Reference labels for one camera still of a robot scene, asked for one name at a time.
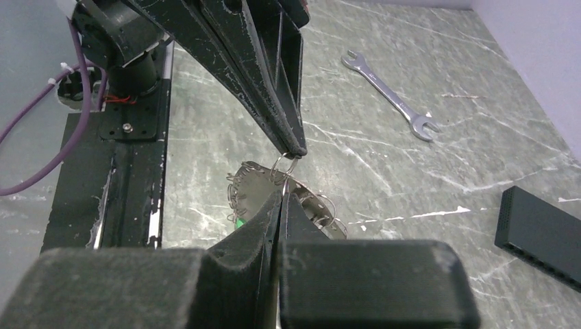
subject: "open-end wrench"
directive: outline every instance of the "open-end wrench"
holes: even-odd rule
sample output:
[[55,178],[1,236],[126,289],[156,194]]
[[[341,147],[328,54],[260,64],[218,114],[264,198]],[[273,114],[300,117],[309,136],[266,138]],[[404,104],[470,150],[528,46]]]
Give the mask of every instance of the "open-end wrench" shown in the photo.
[[363,75],[367,81],[369,81],[375,87],[375,89],[377,89],[385,98],[387,98],[387,100],[410,123],[412,133],[417,138],[426,142],[431,142],[432,137],[423,130],[423,126],[426,125],[435,132],[440,132],[440,128],[438,127],[436,121],[430,117],[416,113],[406,103],[404,103],[404,101],[402,101],[401,98],[399,98],[399,96],[397,96],[397,94],[394,93],[393,90],[391,90],[380,78],[378,78],[377,75],[375,75],[369,68],[369,66],[367,66],[365,57],[363,57],[363,55],[351,50],[347,51],[347,53],[351,57],[348,58],[347,56],[341,56],[341,62],[343,65],[353,71],[361,73],[361,75]]

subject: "green object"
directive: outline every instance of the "green object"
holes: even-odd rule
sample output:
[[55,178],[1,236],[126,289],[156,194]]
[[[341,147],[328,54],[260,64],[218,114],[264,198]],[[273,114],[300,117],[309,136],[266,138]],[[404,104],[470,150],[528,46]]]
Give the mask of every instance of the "green object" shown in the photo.
[[244,224],[246,224],[244,219],[241,219],[240,217],[236,218],[236,229],[239,229]]

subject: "wrench handle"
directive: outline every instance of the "wrench handle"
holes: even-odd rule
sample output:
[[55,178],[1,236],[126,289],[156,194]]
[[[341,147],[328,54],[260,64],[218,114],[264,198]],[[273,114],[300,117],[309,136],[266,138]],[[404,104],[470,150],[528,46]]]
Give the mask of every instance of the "wrench handle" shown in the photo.
[[367,81],[369,81],[369,83],[375,87],[375,89],[377,89],[385,98],[387,98],[391,105],[393,105],[409,123],[412,122],[412,118],[418,115],[408,106],[408,104],[404,103],[404,101],[401,100],[401,98],[399,98],[399,96],[397,96],[393,90],[391,90],[380,78],[378,78],[369,67],[361,68],[359,73],[361,73],[361,75],[363,75],[365,79],[367,79]]

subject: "bolt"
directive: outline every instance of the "bolt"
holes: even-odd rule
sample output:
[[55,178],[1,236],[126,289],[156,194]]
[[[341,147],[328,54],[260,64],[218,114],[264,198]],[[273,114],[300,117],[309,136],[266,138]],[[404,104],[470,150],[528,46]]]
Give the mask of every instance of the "bolt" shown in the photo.
[[131,123],[124,123],[123,124],[123,131],[126,133],[130,133],[133,131],[133,127],[131,126]]

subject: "metal plate with rings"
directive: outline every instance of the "metal plate with rings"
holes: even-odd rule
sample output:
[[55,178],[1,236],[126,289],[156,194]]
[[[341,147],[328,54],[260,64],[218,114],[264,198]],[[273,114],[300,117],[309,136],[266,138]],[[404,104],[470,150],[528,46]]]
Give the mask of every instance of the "metal plate with rings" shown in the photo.
[[235,175],[228,175],[227,179],[232,182],[228,186],[228,202],[234,211],[229,216],[230,220],[250,220],[269,195],[282,191],[284,181],[288,180],[288,192],[298,196],[307,217],[330,239],[346,239],[347,228],[335,217],[335,205],[326,196],[314,193],[290,176],[296,164],[291,165],[288,171],[281,172],[275,169],[278,162],[272,168],[266,168],[256,162],[245,161]]

